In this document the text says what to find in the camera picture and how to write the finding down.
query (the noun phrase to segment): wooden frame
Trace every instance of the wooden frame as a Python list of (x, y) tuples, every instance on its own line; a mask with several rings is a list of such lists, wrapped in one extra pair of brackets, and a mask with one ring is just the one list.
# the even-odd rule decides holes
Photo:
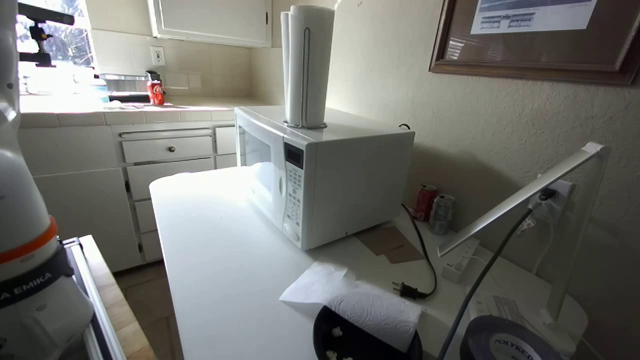
[(458, 61), (445, 59), (451, 19), (456, 0), (444, 0), (438, 33), (431, 57), (429, 71), (443, 74), (490, 76), (498, 78), (518, 78), (533, 80), (569, 81), (575, 83), (593, 83), (603, 85), (631, 85), (640, 67), (640, 36), (638, 27), (640, 14), (636, 19), (628, 42), (626, 54), (620, 54), (621, 62), (617, 70), (598, 70), (596, 67), (585, 69), (567, 69), (567, 66), (538, 65), (531, 63), (513, 63), (497, 65), (490, 61)]

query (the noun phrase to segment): black power cord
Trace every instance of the black power cord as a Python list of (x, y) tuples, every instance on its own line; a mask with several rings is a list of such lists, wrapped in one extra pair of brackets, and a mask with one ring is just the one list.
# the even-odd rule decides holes
[(532, 211), (533, 211), (532, 208), (528, 208), (527, 211), (524, 213), (524, 215), (522, 215), (522, 217), (520, 217), (518, 222), (516, 222), (513, 225), (511, 230), (509, 230), (509, 232), (507, 233), (507, 236), (505, 236), (504, 240), (500, 243), (500, 246), (498, 246), (498, 249), (495, 251), (495, 253), (491, 257), (491, 259), (489, 259), (489, 262), (487, 262), (487, 264), (484, 267), (484, 269), (482, 269), (482, 272), (480, 272), (480, 275), (478, 275), (478, 278), (476, 279), (474, 284), (471, 286), (471, 289), (467, 293), (467, 296), (465, 297), (465, 300), (463, 300), (462, 305), (460, 306), (460, 310), (458, 310), (458, 314), (456, 315), (456, 319), (453, 321), (453, 324), (451, 325), (451, 329), (449, 329), (449, 333), (447, 334), (447, 338), (445, 339), (444, 343), (442, 344), (442, 348), (440, 348), (440, 353), (438, 354), (438, 359), (437, 360), (444, 360), (444, 356), (447, 354), (447, 350), (449, 349), (449, 345), (451, 345), (451, 341), (453, 340), (453, 337), (456, 334), (456, 330), (458, 329), (458, 326), (460, 325), (460, 320), (462, 320), (462, 316), (465, 314), (465, 311), (467, 310), (467, 306), (469, 305), (469, 302), (471, 301), (471, 298), (474, 296), (474, 293), (478, 289), (478, 286), (480, 286), (480, 283), (482, 282), (482, 280), (484, 279), (486, 274), (491, 269), (491, 266), (493, 265), (493, 263), (496, 260), (498, 260), (498, 257), (500, 256), (500, 253), (502, 252), (504, 247), (507, 245), (507, 242), (509, 242), (509, 239), (511, 239), (511, 237), (516, 232), (516, 230), (518, 230), (518, 227), (520, 226), (520, 224), (522, 224), (522, 222), (527, 217), (529, 217), (529, 215), (531, 214)]
[(411, 214), (411, 211), (404, 204), (402, 204), (402, 207), (406, 211), (406, 214), (409, 215), (409, 219), (411, 220), (413, 229), (415, 230), (416, 235), (418, 235), (418, 240), (420, 240), (420, 246), (422, 247), (422, 253), (424, 254), (424, 258), (427, 259), (427, 264), (429, 265), (429, 267), (431, 268), (431, 272), (433, 273), (433, 289), (431, 289), (431, 291), (429, 291), (428, 293), (423, 293), (421, 291), (418, 291), (417, 288), (411, 287), (403, 282), (400, 284), (397, 282), (393, 282), (393, 285), (397, 286), (397, 288), (394, 288), (394, 290), (399, 291), (400, 296), (402, 297), (408, 297), (413, 300), (426, 299), (430, 297), (438, 288), (438, 276), (436, 275), (436, 269), (433, 268), (433, 264), (429, 259), (429, 254), (427, 254), (427, 248), (424, 246), (424, 240), (422, 239), (422, 233), (420, 232), (420, 229), (418, 229), (418, 225), (416, 225), (415, 220), (413, 219), (413, 215)]

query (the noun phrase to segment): picture frame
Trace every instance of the picture frame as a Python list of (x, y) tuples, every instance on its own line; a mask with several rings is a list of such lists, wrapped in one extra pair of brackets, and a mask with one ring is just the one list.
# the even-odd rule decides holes
[[(533, 17), (533, 26), (542, 24), (542, 21), (535, 23), (538, 20), (535, 16), (539, 15), (536, 11), (543, 13), (544, 5), (538, 8), (542, 10), (535, 11), (482, 12), (483, 7), (496, 9), (497, 6), (492, 5), (494, 1), (497, 0), (444, 0), (430, 72), (601, 85), (632, 84), (640, 67), (640, 37), (637, 34), (640, 2), (551, 0), (560, 5), (553, 8), (553, 15), (548, 17), (562, 14), (560, 10), (568, 15), (563, 15), (565, 18), (558, 15), (555, 24), (547, 23), (575, 26), (572, 22), (577, 19), (583, 22), (583, 28), (531, 31), (532, 21), (528, 18), (520, 21), (527, 28), (515, 29), (518, 19), (526, 15)], [(542, 0), (502, 0), (497, 4), (508, 3), (513, 8), (529, 6), (536, 1)], [(587, 18), (581, 14), (587, 13), (585, 7), (589, 5), (592, 13)], [(493, 24), (484, 21), (492, 18), (498, 20)]]

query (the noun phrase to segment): microwave door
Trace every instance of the microwave door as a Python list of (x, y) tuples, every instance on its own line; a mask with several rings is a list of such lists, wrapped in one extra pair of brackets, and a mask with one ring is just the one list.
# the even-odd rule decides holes
[(236, 131), (239, 164), (250, 168), (250, 197), (281, 229), (287, 193), (283, 136), (241, 117)]

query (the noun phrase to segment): silver can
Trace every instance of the silver can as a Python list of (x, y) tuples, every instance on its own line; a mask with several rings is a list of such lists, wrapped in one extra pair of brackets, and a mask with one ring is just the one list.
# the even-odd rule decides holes
[(436, 196), (429, 216), (429, 228), (436, 235), (444, 235), (449, 231), (456, 199), (453, 196), (440, 194)]

